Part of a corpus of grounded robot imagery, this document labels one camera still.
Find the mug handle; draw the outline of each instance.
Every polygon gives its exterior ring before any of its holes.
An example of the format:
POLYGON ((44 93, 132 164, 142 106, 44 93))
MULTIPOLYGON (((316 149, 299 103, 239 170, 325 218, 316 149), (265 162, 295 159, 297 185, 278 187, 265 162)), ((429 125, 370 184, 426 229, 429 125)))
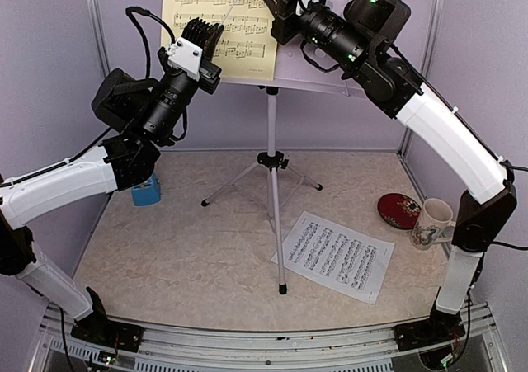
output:
MULTIPOLYGON (((444 231, 449 228, 449 227, 452 227, 454 228, 456 226, 456 222, 451 220, 449 221, 449 223, 447 224, 447 226, 445 227, 444 231)), ((453 241, 453 236, 445 236, 445 237, 439 237, 435 243, 451 243, 453 241)))

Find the tripod clamp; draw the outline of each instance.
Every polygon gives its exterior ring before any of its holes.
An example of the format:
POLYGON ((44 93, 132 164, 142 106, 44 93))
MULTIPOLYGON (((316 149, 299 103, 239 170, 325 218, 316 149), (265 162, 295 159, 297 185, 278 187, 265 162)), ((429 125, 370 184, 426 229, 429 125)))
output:
POLYGON ((279 168, 285 170, 288 167, 289 159, 284 159, 284 154, 282 152, 276 151, 275 156, 269 156, 267 152, 259 153, 257 156, 258 164, 265 166, 268 170, 279 168))

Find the white mug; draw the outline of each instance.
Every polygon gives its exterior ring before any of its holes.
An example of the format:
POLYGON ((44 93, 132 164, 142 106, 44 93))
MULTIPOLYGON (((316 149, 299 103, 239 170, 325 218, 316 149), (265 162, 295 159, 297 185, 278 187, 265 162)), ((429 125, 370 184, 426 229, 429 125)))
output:
POLYGON ((423 203, 418 221, 411 233, 411 244, 418 250, 428 250, 433 244, 450 242, 453 238, 442 238, 447 227, 454 227, 453 210, 440 199, 427 199, 423 203))

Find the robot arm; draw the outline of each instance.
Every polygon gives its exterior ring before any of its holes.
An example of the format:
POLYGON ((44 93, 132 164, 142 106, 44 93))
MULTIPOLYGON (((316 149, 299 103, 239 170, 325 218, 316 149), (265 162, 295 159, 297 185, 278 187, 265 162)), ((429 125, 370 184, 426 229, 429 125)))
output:
MULTIPOLYGON (((133 7, 134 12, 150 12, 133 7)), ((222 26, 190 21, 181 38, 158 52, 165 71, 160 81, 136 81, 112 71, 97 92, 92 109, 118 135, 23 177, 0 177, 0 274, 14 275, 56 303, 76 322, 74 337, 103 346, 137 351, 142 328, 106 317, 98 295, 61 271, 33 241, 31 220, 90 195, 122 191, 148 180, 160 156, 157 146, 185 136, 186 107, 198 89, 212 94, 221 69, 211 63, 222 26), (172 130, 183 116, 184 135, 172 130)))
MULTIPOLYGON (((456 109, 447 106, 404 57, 387 53, 391 47, 398 53, 393 42, 411 15, 404 2, 354 0, 345 6, 344 18, 325 7, 325 0, 264 2, 275 18, 271 35, 279 43, 285 45, 301 35, 301 49, 306 43, 317 45, 337 61, 324 72, 340 68, 342 79, 353 78, 388 117, 422 137, 467 186, 460 199, 445 281, 427 322, 429 331, 440 330, 431 323, 433 320, 442 327, 458 325, 459 311, 468 288, 477 279, 483 254, 516 208, 512 171, 485 148, 460 120, 456 109)), ((307 61, 322 69, 312 59, 307 61)), ((400 346, 400 350, 435 342, 428 341, 417 326, 400 330, 396 337, 405 336, 409 343, 407 337, 417 331, 420 335, 414 336, 421 339, 411 340, 410 346, 400 346)), ((437 341, 451 338, 436 337, 437 341)))

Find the yellow sheet music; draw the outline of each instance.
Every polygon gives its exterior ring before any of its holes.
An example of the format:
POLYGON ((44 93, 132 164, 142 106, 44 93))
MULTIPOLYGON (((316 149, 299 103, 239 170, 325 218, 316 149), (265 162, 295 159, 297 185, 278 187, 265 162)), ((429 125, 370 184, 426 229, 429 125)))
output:
MULTIPOLYGON (((163 0, 163 20, 178 37, 187 22, 196 17, 220 23, 234 0, 163 0)), ((273 16, 262 0, 238 0, 224 22, 213 63, 225 78, 272 80, 275 72, 276 41, 271 37, 273 16)), ((162 31, 162 44, 168 45, 162 31)))

